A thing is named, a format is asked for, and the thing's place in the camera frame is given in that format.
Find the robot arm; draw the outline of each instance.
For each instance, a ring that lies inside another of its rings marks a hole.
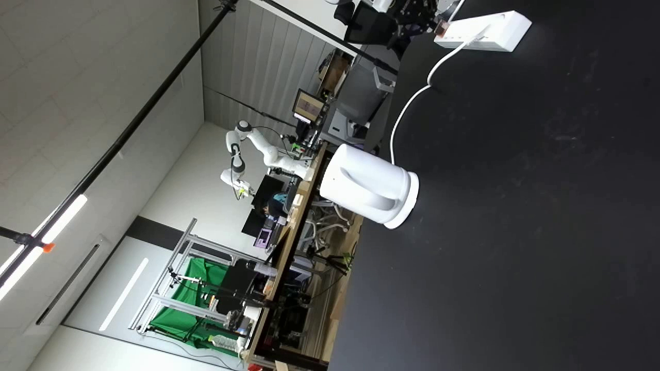
[[[232,167],[220,175],[220,179],[239,191],[239,198],[254,196],[255,192],[249,183],[241,180],[246,165],[241,157],[240,142],[249,139],[263,154],[263,163],[268,167],[282,168],[303,179],[309,177],[309,164],[307,161],[294,160],[289,156],[281,156],[276,146],[268,143],[266,138],[247,121],[241,120],[233,131],[227,133],[225,141],[227,150],[232,154]]]

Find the black table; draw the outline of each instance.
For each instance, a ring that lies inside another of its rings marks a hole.
[[[533,24],[513,53],[459,52],[408,109],[417,206],[365,222],[330,370],[660,370],[658,6],[640,4],[466,0],[457,19]],[[446,53],[408,48],[388,138]]]

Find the ceiling light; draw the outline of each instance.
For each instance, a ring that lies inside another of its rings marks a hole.
[[[44,236],[44,239],[42,240],[43,243],[49,244],[55,240],[57,235],[62,232],[62,230],[71,222],[71,219],[82,209],[83,205],[87,202],[87,197],[85,195],[80,195],[78,196],[72,203],[71,206],[62,214],[62,216],[53,224],[53,227],[46,232],[46,235]],[[50,213],[48,215],[48,218],[44,219],[44,221],[39,224],[37,229],[34,230],[32,235],[34,236],[39,229],[41,229],[46,221],[53,215],[55,211]],[[14,259],[23,251],[25,246],[20,245],[16,251],[14,251],[13,254],[2,264],[2,267],[0,267],[0,273],[4,272],[7,267],[11,264]],[[34,264],[34,262],[41,256],[43,253],[43,249],[40,247],[35,247],[32,249],[30,254],[25,258],[25,260],[16,268],[16,270],[9,276],[5,284],[0,287],[0,300],[2,300],[5,295],[11,290],[12,287],[18,282],[18,280],[23,277],[25,272],[28,271],[28,269]]]
[[[126,299],[126,296],[128,296],[128,293],[133,288],[133,285],[135,285],[135,281],[137,281],[138,277],[140,277],[140,274],[142,274],[142,271],[145,270],[145,267],[147,266],[148,262],[149,259],[147,258],[142,259],[142,263],[140,263],[140,266],[138,266],[138,268],[135,270],[135,273],[126,284],[126,287],[124,287],[124,290],[121,292],[119,298],[117,298],[115,305],[112,306],[110,313],[108,313],[106,319],[103,321],[103,323],[101,323],[101,327],[98,328],[99,331],[105,331],[108,328],[110,321],[112,321],[112,319],[115,317],[115,314],[117,314],[119,307],[121,307],[121,305],[123,304],[123,301]]]

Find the white power strip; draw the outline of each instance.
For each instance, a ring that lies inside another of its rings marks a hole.
[[[516,11],[484,15],[482,17],[455,20],[449,23],[435,43],[443,48],[457,48],[484,30],[482,37],[465,46],[465,49],[513,51],[532,22]]]

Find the person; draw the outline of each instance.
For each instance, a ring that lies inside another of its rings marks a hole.
[[[262,205],[261,211],[266,217],[273,217],[274,220],[277,220],[279,217],[286,218],[288,213],[284,210],[285,203],[286,192],[276,193]]]

